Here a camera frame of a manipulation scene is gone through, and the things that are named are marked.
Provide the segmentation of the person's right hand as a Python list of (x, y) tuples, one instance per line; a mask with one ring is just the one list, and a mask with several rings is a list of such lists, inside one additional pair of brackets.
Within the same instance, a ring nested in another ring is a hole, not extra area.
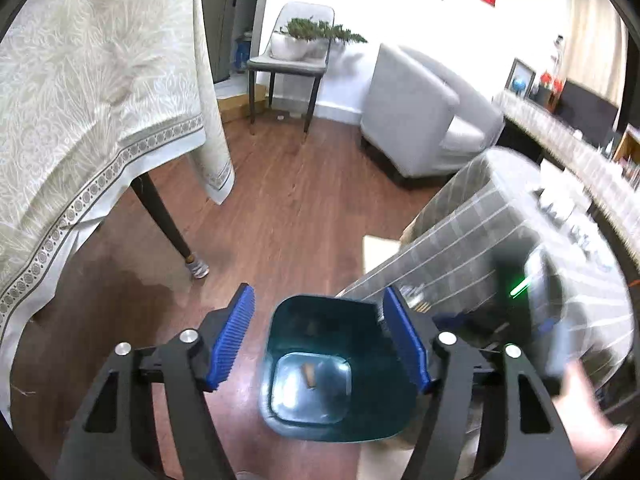
[(580, 474), (589, 476), (615, 448), (624, 433), (604, 416), (582, 362), (565, 367), (561, 393), (553, 400), (576, 456)]

